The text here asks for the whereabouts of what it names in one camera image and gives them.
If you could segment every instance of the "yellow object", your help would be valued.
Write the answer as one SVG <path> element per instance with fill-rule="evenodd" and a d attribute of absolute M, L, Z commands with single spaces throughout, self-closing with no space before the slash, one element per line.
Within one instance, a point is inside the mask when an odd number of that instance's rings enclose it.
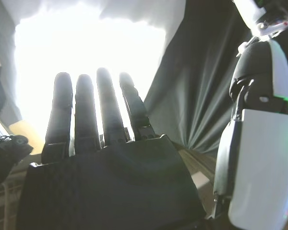
<path fill-rule="evenodd" d="M 45 142 L 27 121 L 21 120 L 11 124 L 9 129 L 14 135 L 22 135 L 28 138 L 28 144 L 33 147 L 31 155 L 40 154 L 42 152 Z"/>

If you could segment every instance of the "black finger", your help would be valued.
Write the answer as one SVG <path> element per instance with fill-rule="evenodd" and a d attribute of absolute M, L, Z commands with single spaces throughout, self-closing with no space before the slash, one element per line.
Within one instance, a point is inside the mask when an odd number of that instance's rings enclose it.
<path fill-rule="evenodd" d="M 123 121 L 109 72 L 104 68 L 97 70 L 97 85 L 99 92 L 102 124 L 105 146 L 127 141 Z"/>
<path fill-rule="evenodd" d="M 69 156 L 70 127 L 72 114 L 72 81 L 68 73 L 56 76 L 53 90 L 42 163 L 59 161 Z"/>
<path fill-rule="evenodd" d="M 94 89 L 88 75 L 77 81 L 75 113 L 75 153 L 93 153 L 100 149 L 96 121 Z"/>
<path fill-rule="evenodd" d="M 128 73 L 120 74 L 120 88 L 126 103 L 135 140 L 155 138 L 146 108 Z"/>

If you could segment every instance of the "white robotic arm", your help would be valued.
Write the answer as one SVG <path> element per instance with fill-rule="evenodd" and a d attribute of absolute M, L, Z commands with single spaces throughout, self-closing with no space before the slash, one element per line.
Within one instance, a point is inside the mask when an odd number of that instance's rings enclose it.
<path fill-rule="evenodd" d="M 268 39 L 248 43 L 233 75 L 236 106 L 218 149 L 214 218 L 226 213 L 238 229 L 281 230 L 288 220 L 288 1 L 234 2 L 253 35 Z"/>

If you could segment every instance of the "black curtain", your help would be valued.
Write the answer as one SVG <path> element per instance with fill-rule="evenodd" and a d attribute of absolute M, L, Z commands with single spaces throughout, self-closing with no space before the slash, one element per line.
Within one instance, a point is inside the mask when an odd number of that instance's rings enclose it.
<path fill-rule="evenodd" d="M 144 102 L 156 133 L 216 154 L 230 119 L 228 91 L 238 46 L 250 37 L 230 0 L 187 0 Z"/>

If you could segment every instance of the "bright light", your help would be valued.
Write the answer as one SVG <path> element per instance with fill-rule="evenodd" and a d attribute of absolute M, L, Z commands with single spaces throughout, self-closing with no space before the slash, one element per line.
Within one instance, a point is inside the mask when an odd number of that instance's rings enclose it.
<path fill-rule="evenodd" d="M 125 19 L 99 19 L 100 11 L 85 5 L 63 11 L 42 11 L 21 20 L 15 34 L 17 105 L 22 116 L 42 137 L 51 111 L 54 78 L 71 75 L 75 89 L 80 74 L 92 77 L 98 131 L 102 131 L 96 86 L 96 70 L 107 68 L 113 80 L 124 126 L 130 126 L 118 84 L 120 72 L 128 72 L 142 99 L 160 62 L 165 31 Z"/>

